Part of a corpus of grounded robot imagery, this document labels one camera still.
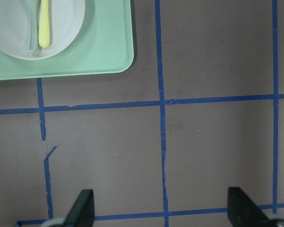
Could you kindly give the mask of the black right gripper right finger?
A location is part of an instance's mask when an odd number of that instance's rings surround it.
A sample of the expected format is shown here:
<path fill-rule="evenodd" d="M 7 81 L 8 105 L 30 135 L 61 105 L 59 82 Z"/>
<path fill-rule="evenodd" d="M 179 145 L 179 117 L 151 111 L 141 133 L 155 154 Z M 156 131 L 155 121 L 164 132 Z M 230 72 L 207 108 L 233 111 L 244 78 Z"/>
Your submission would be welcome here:
<path fill-rule="evenodd" d="M 269 227 L 270 219 L 240 187 L 229 187 L 227 217 L 233 227 Z"/>

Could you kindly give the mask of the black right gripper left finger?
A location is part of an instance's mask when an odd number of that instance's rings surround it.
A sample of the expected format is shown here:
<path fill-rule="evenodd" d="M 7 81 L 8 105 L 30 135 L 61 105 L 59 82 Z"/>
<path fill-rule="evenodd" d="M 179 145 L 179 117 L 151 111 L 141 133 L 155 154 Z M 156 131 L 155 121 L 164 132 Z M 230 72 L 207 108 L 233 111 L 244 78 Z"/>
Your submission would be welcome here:
<path fill-rule="evenodd" d="M 92 189 L 80 192 L 64 219 L 63 227 L 92 227 L 95 221 L 94 194 Z"/>

